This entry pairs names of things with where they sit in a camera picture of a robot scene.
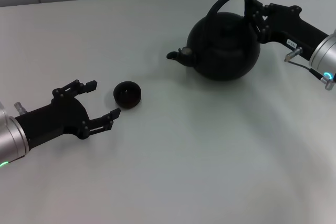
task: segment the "black lid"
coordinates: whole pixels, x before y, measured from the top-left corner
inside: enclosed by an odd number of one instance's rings
[[[115,87],[113,96],[120,107],[131,109],[140,102],[141,89],[135,82],[124,81]]]

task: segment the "table surface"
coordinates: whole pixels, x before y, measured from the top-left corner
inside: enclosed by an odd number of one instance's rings
[[[335,91],[261,46],[233,82],[212,82],[166,54],[185,46],[217,0],[85,0],[0,8],[0,99],[28,110],[79,79],[91,118],[116,108],[135,81],[142,101],[112,131],[63,135],[0,173],[1,223],[311,224],[336,214]],[[299,5],[327,34],[334,0]],[[222,10],[243,14],[243,0]]]

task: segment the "kettle spout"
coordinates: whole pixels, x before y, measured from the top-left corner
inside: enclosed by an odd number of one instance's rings
[[[184,47],[178,52],[170,52],[167,54],[167,59],[176,60],[186,67],[194,67],[196,64],[196,57],[190,48]]]

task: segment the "green indicator light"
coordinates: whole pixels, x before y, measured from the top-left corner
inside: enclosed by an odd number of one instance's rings
[[[6,162],[3,162],[2,164],[0,164],[0,167],[4,166],[4,165],[7,165],[9,162],[6,161]]]

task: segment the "kettle handle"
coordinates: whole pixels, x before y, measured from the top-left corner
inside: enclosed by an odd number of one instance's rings
[[[215,19],[217,12],[219,11],[219,9],[221,9],[221,7],[223,5],[225,5],[227,2],[229,2],[230,0],[218,0],[209,10],[208,14],[205,17],[205,23],[204,23],[204,40],[207,38],[208,36],[208,31],[209,31],[209,27],[211,22]]]

